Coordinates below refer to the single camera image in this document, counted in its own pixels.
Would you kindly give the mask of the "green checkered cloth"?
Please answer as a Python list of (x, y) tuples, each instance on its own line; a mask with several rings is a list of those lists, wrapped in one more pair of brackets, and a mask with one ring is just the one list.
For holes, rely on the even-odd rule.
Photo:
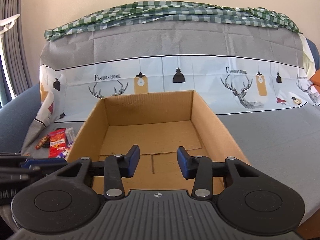
[(140, 1), (100, 10), (44, 32), (44, 39), (55, 41), (67, 35), (100, 31), (112, 27), (155, 21), (194, 21), (301, 31), (289, 16), (256, 8), (231, 8), (182, 1)]

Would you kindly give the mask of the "grey window curtain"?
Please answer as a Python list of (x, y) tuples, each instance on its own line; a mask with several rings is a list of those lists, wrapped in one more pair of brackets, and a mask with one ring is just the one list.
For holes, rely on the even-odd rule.
[[(22, 0), (1, 0), (1, 19), (22, 13)], [(19, 95), (32, 86), (25, 57), (22, 18), (4, 34), (4, 58), (13, 93)]]

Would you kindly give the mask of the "small red yellow candy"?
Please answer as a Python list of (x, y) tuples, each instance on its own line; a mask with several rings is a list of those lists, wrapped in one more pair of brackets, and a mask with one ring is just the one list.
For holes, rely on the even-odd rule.
[(42, 147), (49, 147), (50, 144), (50, 135), (44, 136), (35, 146), (35, 148), (38, 150)]

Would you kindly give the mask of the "purple snack packet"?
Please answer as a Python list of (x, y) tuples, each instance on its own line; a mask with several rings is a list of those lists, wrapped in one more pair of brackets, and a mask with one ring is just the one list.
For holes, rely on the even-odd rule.
[(72, 146), (73, 146), (72, 142), (68, 143), (67, 146), (64, 148), (64, 150), (57, 155), (57, 158), (66, 159), (71, 152)]

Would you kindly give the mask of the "open cardboard box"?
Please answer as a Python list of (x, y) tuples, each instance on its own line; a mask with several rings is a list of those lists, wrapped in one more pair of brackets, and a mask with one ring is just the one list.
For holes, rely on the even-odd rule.
[(223, 162), (227, 157), (246, 161), (228, 129), (195, 91), (122, 95), (101, 99), (76, 136), (67, 158), (93, 161), (140, 148), (140, 160), (124, 189), (191, 191), (183, 178), (177, 149)]

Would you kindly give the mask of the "grey deer print sofa cover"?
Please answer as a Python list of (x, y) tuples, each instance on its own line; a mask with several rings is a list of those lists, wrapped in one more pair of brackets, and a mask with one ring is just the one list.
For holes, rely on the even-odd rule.
[(194, 90), (249, 161), (319, 210), (319, 50), (289, 30), (156, 21), (71, 34), (40, 56), (42, 105), (22, 151), (58, 127), (76, 131), (99, 99)]

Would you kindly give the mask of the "orange cushion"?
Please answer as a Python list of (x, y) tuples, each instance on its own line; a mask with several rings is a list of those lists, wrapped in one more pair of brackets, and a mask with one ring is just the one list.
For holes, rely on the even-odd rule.
[(317, 92), (320, 93), (320, 69), (315, 72), (310, 81), (312, 82)]

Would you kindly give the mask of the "red spicy strips snack pack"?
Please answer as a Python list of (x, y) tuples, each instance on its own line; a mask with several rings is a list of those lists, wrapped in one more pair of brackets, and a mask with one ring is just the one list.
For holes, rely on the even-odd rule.
[(67, 146), (66, 141), (66, 129), (57, 129), (50, 132), (50, 142), (49, 142), (49, 157), (56, 158), (61, 152), (63, 152)]

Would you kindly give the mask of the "silver foil stick packet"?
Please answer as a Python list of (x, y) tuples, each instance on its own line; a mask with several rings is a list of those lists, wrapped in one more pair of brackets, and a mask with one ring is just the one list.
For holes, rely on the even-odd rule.
[(66, 129), (65, 135), (66, 135), (67, 141), (69, 143), (72, 143), (75, 140), (74, 128), (70, 127), (68, 129)]

